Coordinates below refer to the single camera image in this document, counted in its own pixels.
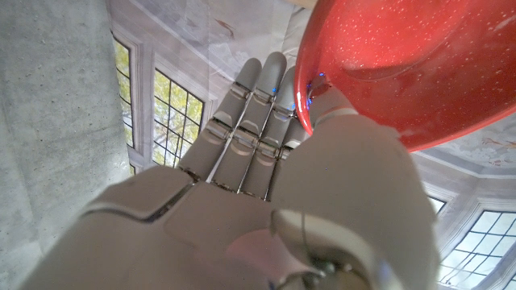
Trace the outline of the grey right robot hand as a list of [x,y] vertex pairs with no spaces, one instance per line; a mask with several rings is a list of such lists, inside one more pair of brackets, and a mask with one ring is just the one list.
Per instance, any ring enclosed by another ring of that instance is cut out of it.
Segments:
[[315,131],[279,52],[248,60],[177,168],[91,201],[25,289],[434,289],[435,211],[398,133],[337,89]]

